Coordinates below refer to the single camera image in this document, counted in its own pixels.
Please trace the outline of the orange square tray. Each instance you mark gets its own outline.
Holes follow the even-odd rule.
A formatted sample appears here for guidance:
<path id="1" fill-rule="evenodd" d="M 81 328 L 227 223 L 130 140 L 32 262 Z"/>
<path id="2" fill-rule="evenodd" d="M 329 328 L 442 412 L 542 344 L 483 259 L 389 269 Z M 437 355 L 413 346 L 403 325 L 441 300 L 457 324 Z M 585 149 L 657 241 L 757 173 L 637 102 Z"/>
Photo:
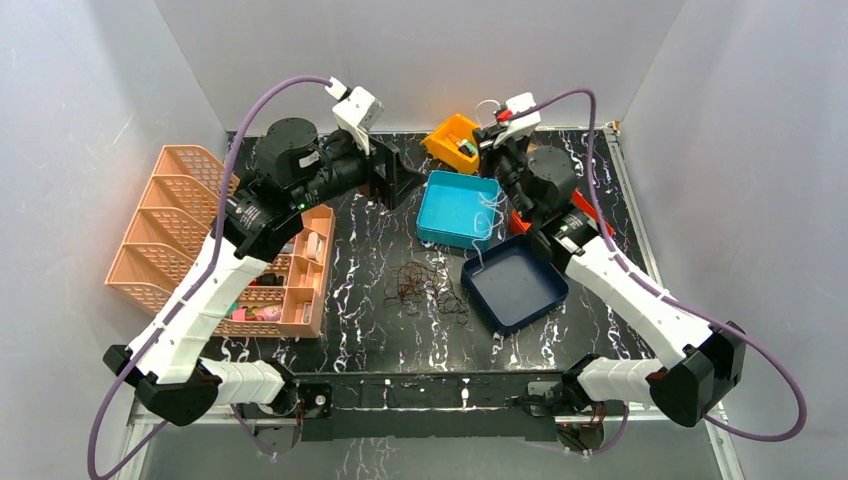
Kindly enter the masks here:
<path id="1" fill-rule="evenodd" d="M 578 189 L 574 189 L 570 201 L 563 207 L 564 216 L 559 216 L 553 210 L 550 201 L 544 196 L 533 200 L 534 209 L 525 218 L 519 210 L 513 210 L 508 221 L 508 229 L 514 235 L 525 234 L 533 225 L 532 220 L 550 220 L 549 224 L 540 230 L 558 239 L 567 234 L 577 233 L 582 227 L 593 227 L 597 230 L 599 216 L 593 204 L 584 197 Z"/>

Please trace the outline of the cyan square tray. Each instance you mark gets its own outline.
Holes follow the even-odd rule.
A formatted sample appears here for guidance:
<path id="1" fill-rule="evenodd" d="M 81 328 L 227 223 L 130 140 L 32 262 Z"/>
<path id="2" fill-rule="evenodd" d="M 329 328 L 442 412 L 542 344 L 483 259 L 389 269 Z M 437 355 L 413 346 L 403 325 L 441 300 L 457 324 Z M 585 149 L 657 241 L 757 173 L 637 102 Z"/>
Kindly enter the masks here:
<path id="1" fill-rule="evenodd" d="M 433 171 L 416 220 L 423 241 L 460 249 L 487 249 L 501 187 L 491 178 Z"/>

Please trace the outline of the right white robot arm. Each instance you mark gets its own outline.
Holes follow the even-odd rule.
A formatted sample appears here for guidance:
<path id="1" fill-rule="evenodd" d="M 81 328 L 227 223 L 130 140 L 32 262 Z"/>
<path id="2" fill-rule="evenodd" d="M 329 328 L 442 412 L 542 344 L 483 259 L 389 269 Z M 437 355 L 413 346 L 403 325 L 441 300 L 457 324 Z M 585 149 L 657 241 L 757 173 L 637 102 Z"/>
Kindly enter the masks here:
<path id="1" fill-rule="evenodd" d="M 615 400 L 657 407 L 693 427 L 740 381 L 745 344 L 733 324 L 713 327 L 674 308 L 670 295 L 617 250 L 609 230 L 572 200 L 577 176 L 569 155 L 555 147 L 527 150 L 528 139 L 497 143 L 500 127 L 476 128 L 480 172 L 498 181 L 513 209 L 529 222 L 520 240 L 544 263 L 582 284 L 650 346 L 648 360 L 588 354 L 543 393 L 533 408 L 590 413 Z"/>

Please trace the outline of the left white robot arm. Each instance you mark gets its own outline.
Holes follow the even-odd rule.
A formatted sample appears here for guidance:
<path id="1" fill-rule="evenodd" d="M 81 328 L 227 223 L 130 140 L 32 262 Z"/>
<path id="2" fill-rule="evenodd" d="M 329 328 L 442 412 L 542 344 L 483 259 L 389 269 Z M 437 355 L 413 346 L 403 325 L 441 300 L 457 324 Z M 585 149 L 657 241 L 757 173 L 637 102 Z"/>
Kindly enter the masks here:
<path id="1" fill-rule="evenodd" d="M 103 357 L 144 407 L 176 426 L 219 405 L 295 412 L 298 381 L 287 367 L 206 359 L 204 346 L 241 293 L 303 230 L 305 212 L 353 190 L 394 209 L 426 180 L 390 143 L 344 129 L 321 137 L 297 117 L 272 124 L 256 141 L 253 160 L 236 188 L 223 187 L 195 263 L 164 308 L 132 343 L 113 345 Z"/>

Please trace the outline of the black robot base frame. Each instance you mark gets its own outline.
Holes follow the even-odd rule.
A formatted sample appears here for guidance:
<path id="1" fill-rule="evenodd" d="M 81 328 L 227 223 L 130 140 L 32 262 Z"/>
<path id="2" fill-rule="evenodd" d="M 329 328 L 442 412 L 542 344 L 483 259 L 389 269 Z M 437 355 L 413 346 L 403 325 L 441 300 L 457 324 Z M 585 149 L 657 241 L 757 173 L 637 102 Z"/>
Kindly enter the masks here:
<path id="1" fill-rule="evenodd" d="M 263 440 L 291 425 L 304 442 L 517 437 L 581 452 L 614 437 L 623 406 L 571 406 L 558 371 L 355 372 L 300 373 L 279 404 L 240 411 Z"/>

